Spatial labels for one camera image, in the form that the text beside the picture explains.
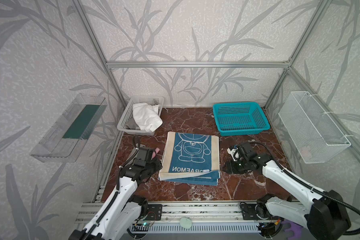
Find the blue beige Doraemon towel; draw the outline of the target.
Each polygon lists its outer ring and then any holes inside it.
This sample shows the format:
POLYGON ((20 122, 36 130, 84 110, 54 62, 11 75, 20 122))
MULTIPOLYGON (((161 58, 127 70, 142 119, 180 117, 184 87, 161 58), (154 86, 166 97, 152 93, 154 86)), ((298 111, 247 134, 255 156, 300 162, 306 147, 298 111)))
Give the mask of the blue beige Doraemon towel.
POLYGON ((220 173, 219 137, 168 132, 159 180, 217 186, 220 173))

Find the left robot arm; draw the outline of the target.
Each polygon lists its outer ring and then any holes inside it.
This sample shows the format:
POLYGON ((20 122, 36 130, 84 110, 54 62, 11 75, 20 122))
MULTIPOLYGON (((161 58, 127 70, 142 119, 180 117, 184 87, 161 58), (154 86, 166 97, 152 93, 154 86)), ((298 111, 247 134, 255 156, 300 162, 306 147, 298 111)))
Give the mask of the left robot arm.
POLYGON ((135 194, 138 186, 162 169, 157 150, 136 147, 119 167, 116 185, 105 203, 82 230, 70 240, 119 240, 134 222, 150 214, 147 199, 135 194))

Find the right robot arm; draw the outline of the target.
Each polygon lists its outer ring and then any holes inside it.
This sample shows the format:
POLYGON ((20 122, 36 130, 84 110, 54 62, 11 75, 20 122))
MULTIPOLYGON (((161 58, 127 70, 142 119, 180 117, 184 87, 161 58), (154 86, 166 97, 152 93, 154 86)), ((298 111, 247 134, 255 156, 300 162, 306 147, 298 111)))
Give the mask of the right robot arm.
POLYGON ((258 172, 272 180, 299 202, 282 200, 267 194, 257 200, 251 211, 245 204, 244 214, 255 213, 268 220, 280 217, 310 231, 317 240, 337 240, 341 236, 360 234, 360 210, 343 201, 336 191, 324 191, 308 183, 284 167, 269 148, 258 154, 253 142, 242 142, 228 148, 232 159, 225 162, 222 170, 227 174, 243 175, 258 172))

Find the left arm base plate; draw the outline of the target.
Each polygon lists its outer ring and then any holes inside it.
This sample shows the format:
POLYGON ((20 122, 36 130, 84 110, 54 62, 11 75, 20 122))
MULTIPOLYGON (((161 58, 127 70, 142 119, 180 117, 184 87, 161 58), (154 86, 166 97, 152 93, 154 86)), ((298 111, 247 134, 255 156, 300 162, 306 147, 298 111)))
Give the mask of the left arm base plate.
POLYGON ((162 204, 143 205, 138 220, 160 221, 163 213, 162 204))

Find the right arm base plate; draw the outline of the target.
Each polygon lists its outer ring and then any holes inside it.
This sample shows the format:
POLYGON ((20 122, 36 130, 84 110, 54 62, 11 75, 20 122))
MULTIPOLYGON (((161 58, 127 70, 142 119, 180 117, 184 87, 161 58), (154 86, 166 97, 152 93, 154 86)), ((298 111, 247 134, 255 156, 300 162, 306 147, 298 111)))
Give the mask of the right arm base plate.
POLYGON ((249 204, 247 202, 240 202, 239 207, 243 216, 243 220, 268 220, 268 217, 260 215, 257 211, 257 204, 249 204))

